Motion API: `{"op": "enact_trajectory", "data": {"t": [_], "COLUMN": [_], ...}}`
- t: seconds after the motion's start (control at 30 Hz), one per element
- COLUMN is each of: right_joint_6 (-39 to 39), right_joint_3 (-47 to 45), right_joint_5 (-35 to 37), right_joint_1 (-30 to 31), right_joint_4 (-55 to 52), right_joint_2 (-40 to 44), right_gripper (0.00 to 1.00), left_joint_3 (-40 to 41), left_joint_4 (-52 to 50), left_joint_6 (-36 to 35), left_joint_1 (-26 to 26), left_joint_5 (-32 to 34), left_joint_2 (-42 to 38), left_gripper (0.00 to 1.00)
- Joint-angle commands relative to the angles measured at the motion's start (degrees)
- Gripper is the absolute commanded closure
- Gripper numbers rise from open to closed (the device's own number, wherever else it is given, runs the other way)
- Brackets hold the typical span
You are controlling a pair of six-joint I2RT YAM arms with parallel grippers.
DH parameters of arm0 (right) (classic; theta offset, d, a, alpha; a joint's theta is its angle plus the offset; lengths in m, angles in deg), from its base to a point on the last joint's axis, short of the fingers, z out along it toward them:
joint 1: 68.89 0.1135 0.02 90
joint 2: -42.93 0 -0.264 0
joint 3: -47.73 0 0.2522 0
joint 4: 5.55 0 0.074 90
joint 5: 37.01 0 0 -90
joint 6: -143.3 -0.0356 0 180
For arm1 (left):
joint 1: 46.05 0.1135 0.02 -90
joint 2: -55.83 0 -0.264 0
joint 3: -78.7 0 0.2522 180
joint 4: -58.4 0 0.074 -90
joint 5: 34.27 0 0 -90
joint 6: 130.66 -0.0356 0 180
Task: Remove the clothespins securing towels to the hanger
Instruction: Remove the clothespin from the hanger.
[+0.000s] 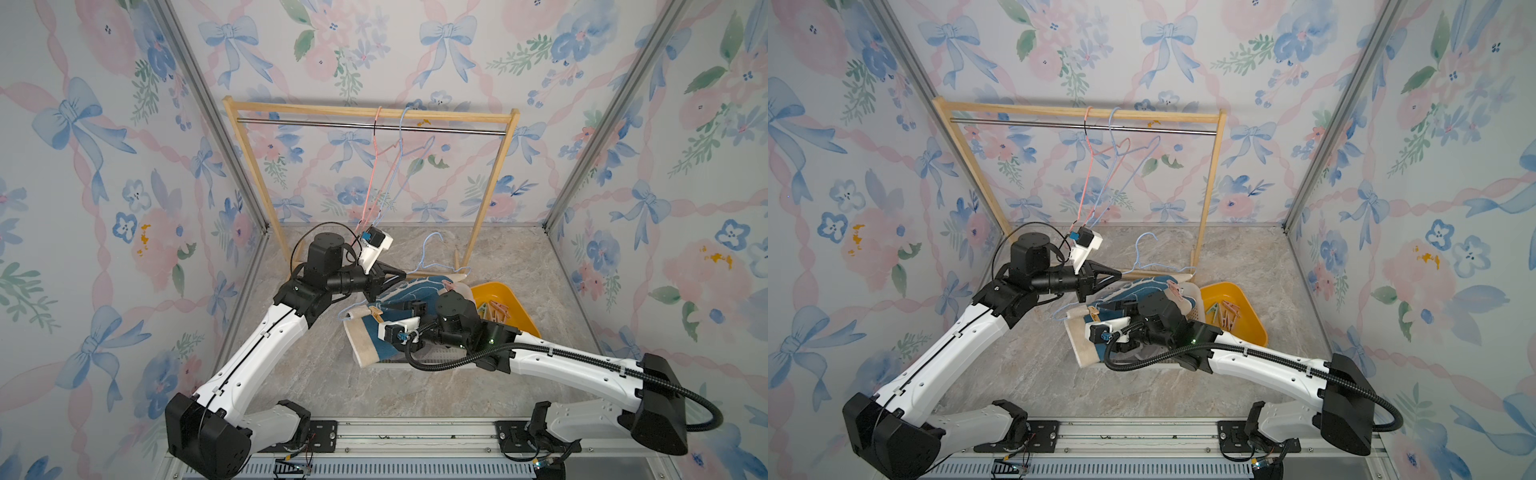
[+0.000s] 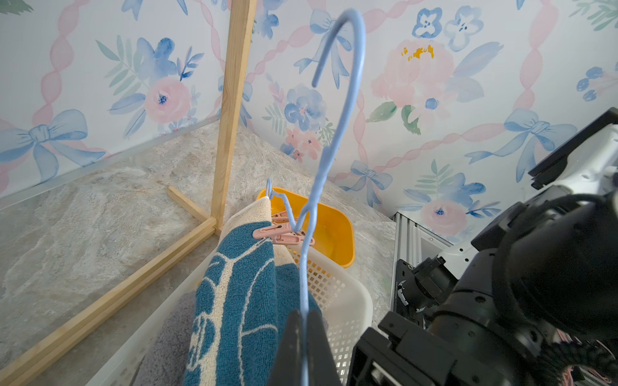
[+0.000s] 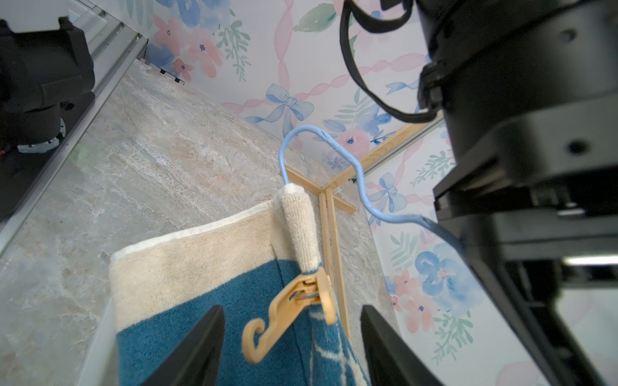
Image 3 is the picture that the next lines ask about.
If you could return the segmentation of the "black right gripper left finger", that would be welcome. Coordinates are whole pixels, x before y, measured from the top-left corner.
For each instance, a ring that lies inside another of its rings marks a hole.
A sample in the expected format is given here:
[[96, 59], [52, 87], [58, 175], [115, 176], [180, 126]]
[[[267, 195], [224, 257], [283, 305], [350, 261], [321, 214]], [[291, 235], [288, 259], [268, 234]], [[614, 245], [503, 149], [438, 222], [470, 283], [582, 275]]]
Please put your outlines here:
[[225, 314], [213, 306], [143, 385], [215, 385], [225, 338]]

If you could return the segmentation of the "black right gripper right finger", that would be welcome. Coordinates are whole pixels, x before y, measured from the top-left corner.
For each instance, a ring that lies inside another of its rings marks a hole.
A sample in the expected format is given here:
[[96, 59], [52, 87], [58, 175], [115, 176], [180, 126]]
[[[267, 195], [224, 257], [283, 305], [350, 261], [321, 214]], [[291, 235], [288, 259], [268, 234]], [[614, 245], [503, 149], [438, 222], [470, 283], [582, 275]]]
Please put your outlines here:
[[442, 385], [375, 307], [364, 305], [360, 317], [372, 385]]

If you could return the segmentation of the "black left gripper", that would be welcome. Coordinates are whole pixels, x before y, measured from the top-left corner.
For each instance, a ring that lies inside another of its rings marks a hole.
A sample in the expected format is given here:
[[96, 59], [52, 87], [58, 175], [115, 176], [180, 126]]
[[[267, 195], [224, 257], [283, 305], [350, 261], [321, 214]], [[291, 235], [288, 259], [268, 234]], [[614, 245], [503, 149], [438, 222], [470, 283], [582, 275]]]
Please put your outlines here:
[[437, 217], [553, 385], [603, 378], [560, 317], [565, 290], [617, 286], [617, 112], [557, 106], [476, 134], [447, 128], [455, 168]]

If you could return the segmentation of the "orange clothespin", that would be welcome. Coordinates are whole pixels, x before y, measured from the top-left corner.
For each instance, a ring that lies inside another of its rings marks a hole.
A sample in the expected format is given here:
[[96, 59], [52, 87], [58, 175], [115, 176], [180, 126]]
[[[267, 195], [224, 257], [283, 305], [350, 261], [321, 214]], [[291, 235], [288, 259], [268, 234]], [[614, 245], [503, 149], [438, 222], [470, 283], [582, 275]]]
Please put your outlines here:
[[321, 307], [325, 323], [337, 322], [331, 281], [324, 267], [301, 274], [288, 283], [270, 302], [268, 320], [255, 318], [246, 323], [241, 350], [249, 363], [261, 362], [299, 315], [310, 306]]

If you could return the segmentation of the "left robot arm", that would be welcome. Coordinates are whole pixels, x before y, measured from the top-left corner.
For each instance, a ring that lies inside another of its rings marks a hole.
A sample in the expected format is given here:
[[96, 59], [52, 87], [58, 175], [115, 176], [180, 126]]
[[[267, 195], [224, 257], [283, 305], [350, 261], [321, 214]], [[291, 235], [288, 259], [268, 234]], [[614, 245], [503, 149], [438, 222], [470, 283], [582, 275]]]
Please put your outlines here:
[[393, 216], [389, 290], [448, 385], [617, 382], [614, 1], [101, 1], [146, 57], [252, 125], [320, 127], [362, 157], [443, 117], [365, 184]]

